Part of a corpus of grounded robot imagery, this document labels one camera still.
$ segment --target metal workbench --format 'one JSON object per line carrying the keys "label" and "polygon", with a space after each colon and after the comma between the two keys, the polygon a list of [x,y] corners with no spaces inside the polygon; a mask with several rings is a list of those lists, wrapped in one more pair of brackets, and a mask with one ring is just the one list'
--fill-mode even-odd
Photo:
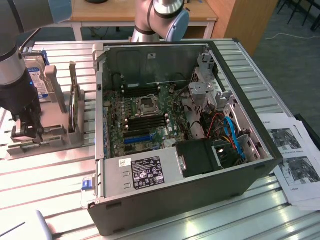
{"label": "metal workbench", "polygon": [[[258,113],[291,115],[239,43],[214,41],[235,78]],[[62,90],[70,90],[69,62],[76,62],[85,90],[85,145],[82,148],[17,160],[4,160],[10,113],[0,109],[0,219],[9,220],[29,209],[44,215],[54,238],[69,239],[317,239],[320,213],[300,211],[288,204],[274,174],[258,179],[242,196],[219,202],[110,237],[99,235],[86,209],[81,207],[81,182],[95,173],[96,77],[92,46],[96,42],[37,42],[50,64],[58,69]],[[226,89],[227,83],[220,75]]]}

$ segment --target blue hard drive label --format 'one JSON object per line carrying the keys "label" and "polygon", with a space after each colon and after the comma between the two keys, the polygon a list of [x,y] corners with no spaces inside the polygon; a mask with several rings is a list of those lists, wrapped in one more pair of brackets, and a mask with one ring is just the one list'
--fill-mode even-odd
{"label": "blue hard drive label", "polygon": [[40,69],[37,67],[30,67],[28,68],[28,71],[30,73],[34,86],[38,90],[40,102],[46,102],[46,98],[49,96],[49,93],[44,82],[44,76],[41,74]]}
{"label": "blue hard drive label", "polygon": [[136,190],[165,183],[159,156],[131,162],[133,187]]}

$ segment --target motherboard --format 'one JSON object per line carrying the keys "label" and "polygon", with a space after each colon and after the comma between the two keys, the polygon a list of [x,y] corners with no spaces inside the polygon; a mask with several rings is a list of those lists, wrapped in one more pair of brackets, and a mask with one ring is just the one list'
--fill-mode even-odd
{"label": "motherboard", "polygon": [[172,147],[190,136],[174,83],[104,92],[105,155],[109,158]]}

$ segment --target blue latch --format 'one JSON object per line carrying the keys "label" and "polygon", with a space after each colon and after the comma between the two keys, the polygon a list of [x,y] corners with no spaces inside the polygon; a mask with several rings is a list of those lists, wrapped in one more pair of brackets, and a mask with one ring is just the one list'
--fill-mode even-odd
{"label": "blue latch", "polygon": [[81,188],[82,191],[90,190],[92,188],[93,188],[92,179],[82,181],[82,188]]}

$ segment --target robotic arm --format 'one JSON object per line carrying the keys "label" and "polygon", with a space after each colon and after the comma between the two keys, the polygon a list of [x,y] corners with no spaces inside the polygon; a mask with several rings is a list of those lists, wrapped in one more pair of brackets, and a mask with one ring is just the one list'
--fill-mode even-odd
{"label": "robotic arm", "polygon": [[[155,42],[159,36],[177,42],[184,36],[189,14],[184,0],[136,0],[132,42]],[[41,107],[24,58],[16,44],[20,34],[70,18],[71,0],[0,0],[0,107],[17,122],[12,137],[42,142]]]}

